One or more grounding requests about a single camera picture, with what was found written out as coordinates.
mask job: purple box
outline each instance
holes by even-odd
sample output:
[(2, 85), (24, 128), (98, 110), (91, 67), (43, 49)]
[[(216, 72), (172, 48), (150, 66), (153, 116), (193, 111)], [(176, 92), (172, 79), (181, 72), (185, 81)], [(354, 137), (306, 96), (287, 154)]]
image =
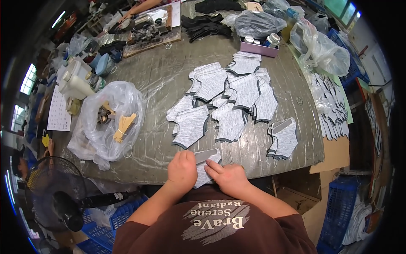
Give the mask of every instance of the purple box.
[(275, 58), (279, 51), (279, 46), (276, 46), (275, 48), (270, 48), (270, 47), (266, 47), (266, 46), (262, 46), (262, 45), (246, 43), (246, 42), (244, 42), (243, 37), (240, 37), (240, 41), (241, 41), (240, 50), (244, 51), (244, 52), (261, 54), (264, 56), (270, 56), (270, 57)]

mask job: work table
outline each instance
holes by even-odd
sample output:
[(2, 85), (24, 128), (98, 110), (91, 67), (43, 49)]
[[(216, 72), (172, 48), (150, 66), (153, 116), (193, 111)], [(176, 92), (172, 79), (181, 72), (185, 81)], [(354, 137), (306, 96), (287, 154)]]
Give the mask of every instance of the work table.
[[(188, 13), (194, 12), (195, 3), (182, 3), (181, 13), (192, 17)], [(111, 168), (107, 171), (99, 170), (92, 161), (80, 163), (80, 159), (66, 148), (78, 116), (72, 118), (71, 132), (53, 133), (55, 155), (73, 162), (85, 177), (140, 184), (164, 183), (169, 162), (176, 152), (183, 150), (177, 145), (171, 145), (175, 124), (166, 120), (166, 112), (190, 88), (188, 75), (195, 67), (214, 62), (225, 67), (232, 61), (239, 47), (236, 36), (231, 39), (221, 35), (207, 36), (189, 43), (187, 34), (182, 33), (182, 40), (172, 43), (170, 49), (161, 46), (123, 59), (117, 64), (115, 73), (109, 74), (106, 82), (124, 80), (134, 83), (144, 95), (146, 105), (144, 124), (132, 146), (131, 156), (111, 162)], [(249, 117), (238, 142), (221, 143), (214, 142), (217, 130), (214, 121), (210, 119), (205, 136), (189, 150), (197, 152), (220, 148), (221, 164), (242, 164), (248, 178), (279, 174), (323, 161), (322, 134), (313, 97), (302, 71), (284, 42), (276, 58), (262, 57), (261, 68), (268, 70), (278, 100), (272, 121), (254, 124)], [(298, 97), (303, 101), (301, 105), (297, 102)], [(268, 127), (273, 122), (289, 117), (293, 117), (297, 123), (297, 147), (287, 160), (277, 161), (266, 157), (272, 141), (267, 134)]]

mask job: black fan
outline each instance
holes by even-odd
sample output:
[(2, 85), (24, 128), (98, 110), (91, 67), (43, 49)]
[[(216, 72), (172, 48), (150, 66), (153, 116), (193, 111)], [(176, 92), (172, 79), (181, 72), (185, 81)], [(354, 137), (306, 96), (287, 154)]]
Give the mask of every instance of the black fan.
[(36, 221), (53, 232), (79, 231), (87, 208), (108, 206), (126, 200), (134, 192), (117, 192), (86, 197), (86, 186), (78, 168), (67, 159), (40, 159), (26, 178), (26, 202)]

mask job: person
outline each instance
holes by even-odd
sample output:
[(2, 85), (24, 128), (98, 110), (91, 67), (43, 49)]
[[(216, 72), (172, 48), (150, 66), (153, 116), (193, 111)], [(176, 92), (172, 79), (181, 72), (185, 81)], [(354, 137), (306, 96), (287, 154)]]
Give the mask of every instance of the person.
[[(44, 155), (41, 157), (46, 156), (53, 156), (54, 155), (54, 141), (49, 139), (48, 147), (44, 152)], [(27, 178), (28, 171), (35, 163), (30, 163), (23, 157), (23, 153), (21, 151), (15, 150), (14, 154), (11, 157), (11, 169), (13, 174), (18, 177), (21, 177), (24, 181)]]
[(317, 253), (298, 212), (253, 186), (242, 166), (206, 163), (218, 187), (191, 190), (194, 154), (176, 153), (166, 183), (118, 228), (112, 253)]
[(135, 14), (139, 14), (153, 7), (178, 2), (180, 0), (138, 0), (136, 3), (121, 19), (118, 23), (123, 22), (125, 19), (132, 18)]

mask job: yellow bottle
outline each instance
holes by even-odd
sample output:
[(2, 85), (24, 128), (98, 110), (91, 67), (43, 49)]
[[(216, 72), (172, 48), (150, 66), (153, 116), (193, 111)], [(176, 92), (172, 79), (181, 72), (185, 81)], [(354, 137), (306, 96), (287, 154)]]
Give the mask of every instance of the yellow bottle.
[(292, 8), (288, 8), (286, 10), (286, 14), (285, 14), (285, 18), (284, 18), (284, 20), (286, 21), (286, 27), (281, 30), (282, 39), (285, 42), (289, 41), (290, 31), (292, 30), (293, 26), (295, 25), (297, 18), (298, 18), (297, 11), (295, 11)]

